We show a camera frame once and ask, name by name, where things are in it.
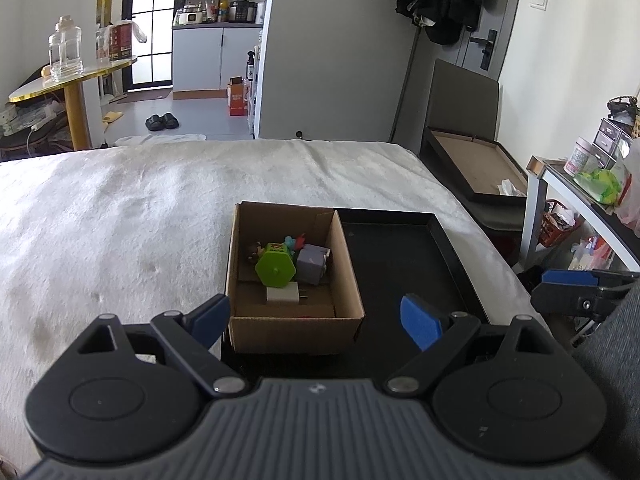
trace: white power adapter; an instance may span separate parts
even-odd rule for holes
[[[300,299],[305,300],[306,296],[300,296],[304,290],[298,289],[297,282],[289,282],[282,288],[275,286],[267,287],[267,303],[291,303],[300,304]]]

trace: door handle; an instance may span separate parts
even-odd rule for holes
[[[482,70],[489,70],[489,63],[491,63],[491,56],[494,54],[494,46],[495,40],[498,37],[497,30],[489,30],[489,34],[485,38],[469,38],[469,43],[477,43],[482,46],[482,63],[480,64],[480,68]]]

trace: kitchen appliance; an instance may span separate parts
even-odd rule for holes
[[[202,23],[204,15],[202,4],[184,6],[181,12],[178,13],[178,25],[194,25]]]
[[[229,5],[230,23],[253,23],[258,4],[248,0],[234,0]]]
[[[264,23],[264,13],[266,12],[267,4],[265,2],[259,2],[255,10],[255,23]]]

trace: black slippers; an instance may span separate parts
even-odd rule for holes
[[[164,114],[162,116],[162,120],[164,121],[164,126],[166,126],[167,130],[175,130],[178,126],[180,126],[178,119],[176,119],[175,116],[171,113]]]
[[[159,132],[160,130],[164,130],[164,122],[159,115],[152,115],[146,121],[146,129],[150,132]]]
[[[164,114],[162,117],[157,114],[152,115],[145,121],[145,125],[150,132],[160,132],[165,128],[167,130],[175,130],[180,126],[180,123],[173,114],[168,113]]]

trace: rice cooker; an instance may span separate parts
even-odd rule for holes
[[[178,14],[178,25],[193,25],[202,23],[202,20],[204,20],[202,6],[184,6]]]
[[[235,0],[229,5],[229,22],[253,23],[258,4],[248,0]]]

